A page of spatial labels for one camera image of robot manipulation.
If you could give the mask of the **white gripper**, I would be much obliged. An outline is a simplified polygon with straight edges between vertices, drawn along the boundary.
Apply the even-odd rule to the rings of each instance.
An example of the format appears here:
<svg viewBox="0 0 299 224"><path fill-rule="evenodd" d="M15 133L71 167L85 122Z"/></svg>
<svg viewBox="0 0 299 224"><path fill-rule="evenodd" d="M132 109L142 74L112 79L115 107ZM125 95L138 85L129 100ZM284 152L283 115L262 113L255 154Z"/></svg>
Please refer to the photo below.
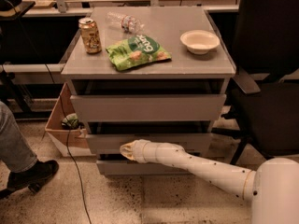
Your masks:
<svg viewBox="0 0 299 224"><path fill-rule="evenodd" d="M148 140L136 140L120 146L122 156L139 163L156 162L155 145Z"/></svg>

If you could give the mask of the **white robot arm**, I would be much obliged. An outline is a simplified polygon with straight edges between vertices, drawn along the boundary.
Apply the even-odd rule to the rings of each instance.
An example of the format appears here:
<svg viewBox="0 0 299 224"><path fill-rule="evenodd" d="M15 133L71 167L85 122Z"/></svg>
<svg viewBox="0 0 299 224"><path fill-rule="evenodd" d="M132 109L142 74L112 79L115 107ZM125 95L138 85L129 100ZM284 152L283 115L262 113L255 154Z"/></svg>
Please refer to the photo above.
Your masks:
<svg viewBox="0 0 299 224"><path fill-rule="evenodd" d="M299 224L299 163L287 158L265 161L252 171L193 156L177 144L135 140L120 147L125 158L159 163L197 175L251 202L251 224Z"/></svg>

